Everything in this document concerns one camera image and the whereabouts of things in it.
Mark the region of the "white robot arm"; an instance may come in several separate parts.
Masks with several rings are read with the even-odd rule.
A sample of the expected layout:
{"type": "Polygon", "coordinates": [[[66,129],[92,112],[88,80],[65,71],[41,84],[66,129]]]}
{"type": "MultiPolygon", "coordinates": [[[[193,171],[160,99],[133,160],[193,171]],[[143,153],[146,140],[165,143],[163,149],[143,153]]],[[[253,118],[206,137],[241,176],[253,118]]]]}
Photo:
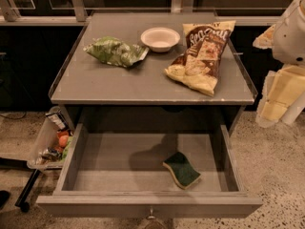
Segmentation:
{"type": "Polygon", "coordinates": [[[265,77],[255,121],[264,128],[278,121],[291,125],[305,108],[305,0],[294,0],[253,46],[271,49],[283,64],[265,77]]]}

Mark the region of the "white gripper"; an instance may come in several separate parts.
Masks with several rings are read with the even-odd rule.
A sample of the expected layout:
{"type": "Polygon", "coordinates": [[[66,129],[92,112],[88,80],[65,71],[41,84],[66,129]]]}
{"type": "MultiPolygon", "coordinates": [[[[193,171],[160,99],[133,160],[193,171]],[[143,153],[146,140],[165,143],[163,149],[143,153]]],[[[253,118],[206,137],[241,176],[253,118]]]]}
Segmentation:
{"type": "Polygon", "coordinates": [[[284,63],[265,77],[255,121],[263,128],[278,121],[292,125],[305,109],[305,67],[297,66],[305,65],[305,0],[294,0],[253,46],[262,50],[273,47],[273,57],[284,63]]]}

